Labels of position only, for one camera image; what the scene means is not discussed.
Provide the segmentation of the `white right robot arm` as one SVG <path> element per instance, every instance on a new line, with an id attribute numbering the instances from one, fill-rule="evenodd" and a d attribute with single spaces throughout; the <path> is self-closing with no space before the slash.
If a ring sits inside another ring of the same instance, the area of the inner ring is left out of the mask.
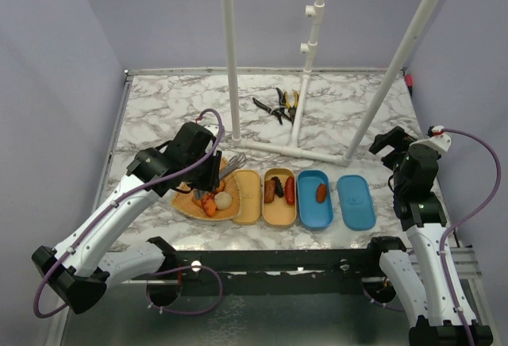
<path id="1" fill-rule="evenodd" d="M 382 163 L 392 172 L 394 212 L 412 249 L 377 248 L 365 255 L 364 265 L 394 287 L 410 323 L 410 344 L 491 345 L 491 328 L 479 323 L 461 287 L 448 243 L 452 230 L 433 192 L 438 161 L 450 145 L 441 127 L 424 140 L 399 126 L 375 137 L 371 153 L 392 149 Z"/>

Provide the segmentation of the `metal food tongs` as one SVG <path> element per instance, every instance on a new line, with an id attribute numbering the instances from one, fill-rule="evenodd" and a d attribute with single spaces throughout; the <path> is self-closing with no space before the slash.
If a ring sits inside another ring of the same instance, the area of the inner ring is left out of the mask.
<path id="1" fill-rule="evenodd" d="M 197 168 L 198 180 L 192 184 L 194 188 L 193 198 L 199 201 L 207 194 L 218 190 L 220 182 L 223 182 L 234 171 L 242 168 L 246 164 L 246 160 L 247 157 L 244 153 L 238 153 L 222 167 L 221 152 L 212 155 Z"/>

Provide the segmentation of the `white steamed bun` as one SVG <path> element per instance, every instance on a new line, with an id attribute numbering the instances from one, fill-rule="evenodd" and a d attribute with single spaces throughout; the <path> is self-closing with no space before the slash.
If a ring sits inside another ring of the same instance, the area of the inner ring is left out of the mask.
<path id="1" fill-rule="evenodd" d="M 226 191 L 222 191 L 214 196 L 214 201 L 218 210 L 227 210 L 233 203 L 233 196 Z"/>

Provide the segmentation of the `orange fried chicken piece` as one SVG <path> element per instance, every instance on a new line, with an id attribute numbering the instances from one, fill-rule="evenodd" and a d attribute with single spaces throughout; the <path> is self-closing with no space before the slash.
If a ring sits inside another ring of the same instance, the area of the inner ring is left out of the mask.
<path id="1" fill-rule="evenodd" d="M 202 201 L 202 209 L 207 217 L 212 217 L 217 212 L 217 205 L 213 194 L 205 194 Z"/>

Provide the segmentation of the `brown sausage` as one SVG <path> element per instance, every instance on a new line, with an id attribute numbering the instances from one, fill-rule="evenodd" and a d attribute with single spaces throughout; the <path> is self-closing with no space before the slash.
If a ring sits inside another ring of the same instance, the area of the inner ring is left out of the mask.
<path id="1" fill-rule="evenodd" d="M 264 181 L 264 203 L 271 203 L 275 198 L 276 182 L 274 179 Z"/>

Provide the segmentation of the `red sausage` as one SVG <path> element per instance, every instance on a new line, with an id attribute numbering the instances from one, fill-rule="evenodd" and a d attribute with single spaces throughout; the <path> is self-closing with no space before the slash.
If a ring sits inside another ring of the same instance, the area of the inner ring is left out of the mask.
<path id="1" fill-rule="evenodd" d="M 289 206 L 293 206 L 295 203 L 295 187 L 294 187 L 294 176 L 289 176 L 285 182 L 284 187 L 285 199 Z"/>

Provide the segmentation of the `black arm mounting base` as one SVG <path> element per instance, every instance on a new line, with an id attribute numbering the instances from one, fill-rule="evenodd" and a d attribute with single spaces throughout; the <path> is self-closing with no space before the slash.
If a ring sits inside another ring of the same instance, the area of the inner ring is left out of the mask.
<path id="1" fill-rule="evenodd" d="M 393 236 L 374 237 L 360 249 L 176 251 L 159 237 L 155 243 L 166 259 L 145 275 L 145 292 L 157 306 L 179 296 L 361 294 L 363 279 L 384 278 L 384 252 L 406 250 Z"/>

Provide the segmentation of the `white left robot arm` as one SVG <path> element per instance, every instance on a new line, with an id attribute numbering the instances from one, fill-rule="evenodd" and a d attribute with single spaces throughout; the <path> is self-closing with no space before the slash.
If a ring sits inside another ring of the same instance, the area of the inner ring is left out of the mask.
<path id="1" fill-rule="evenodd" d="M 179 276 L 175 249 L 156 236 L 115 256 L 108 251 L 147 208 L 183 183 L 212 191 L 219 185 L 224 134 L 187 122 L 172 140 L 139 151 L 113 193 L 68 238 L 54 247 L 40 246 L 32 261 L 43 278 L 75 314 L 88 311 L 104 293 L 142 275 Z"/>

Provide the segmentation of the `brown fried patty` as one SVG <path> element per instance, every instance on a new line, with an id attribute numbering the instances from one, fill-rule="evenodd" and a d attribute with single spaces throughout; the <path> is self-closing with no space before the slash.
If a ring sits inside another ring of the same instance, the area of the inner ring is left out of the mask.
<path id="1" fill-rule="evenodd" d="M 319 184 L 316 189 L 316 201 L 318 203 L 323 203 L 326 200 L 327 194 L 327 186 L 324 183 Z"/>

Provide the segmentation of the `blue lunch box lid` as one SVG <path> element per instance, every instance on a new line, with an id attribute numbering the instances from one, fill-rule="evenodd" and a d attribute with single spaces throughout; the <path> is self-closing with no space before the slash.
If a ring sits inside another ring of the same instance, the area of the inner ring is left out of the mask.
<path id="1" fill-rule="evenodd" d="M 343 175 L 337 192 L 344 224 L 353 231 L 367 231 L 376 223 L 368 182 L 360 175 Z"/>

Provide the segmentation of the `black sea cucumber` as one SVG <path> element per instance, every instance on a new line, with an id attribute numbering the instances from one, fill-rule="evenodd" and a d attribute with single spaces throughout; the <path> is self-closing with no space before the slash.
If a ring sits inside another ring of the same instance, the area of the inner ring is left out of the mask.
<path id="1" fill-rule="evenodd" d="M 282 183 L 279 179 L 279 177 L 273 177 L 272 178 L 275 181 L 275 193 L 279 198 L 282 198 L 285 196 L 284 189 L 282 186 Z"/>

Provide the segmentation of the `orange chicken wing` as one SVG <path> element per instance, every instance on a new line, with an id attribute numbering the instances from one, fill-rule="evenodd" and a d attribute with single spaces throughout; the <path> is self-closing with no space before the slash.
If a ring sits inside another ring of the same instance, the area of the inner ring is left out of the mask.
<path id="1" fill-rule="evenodd" d="M 194 195 L 191 196 L 191 201 L 198 207 L 202 208 L 202 200 L 197 199 Z"/>

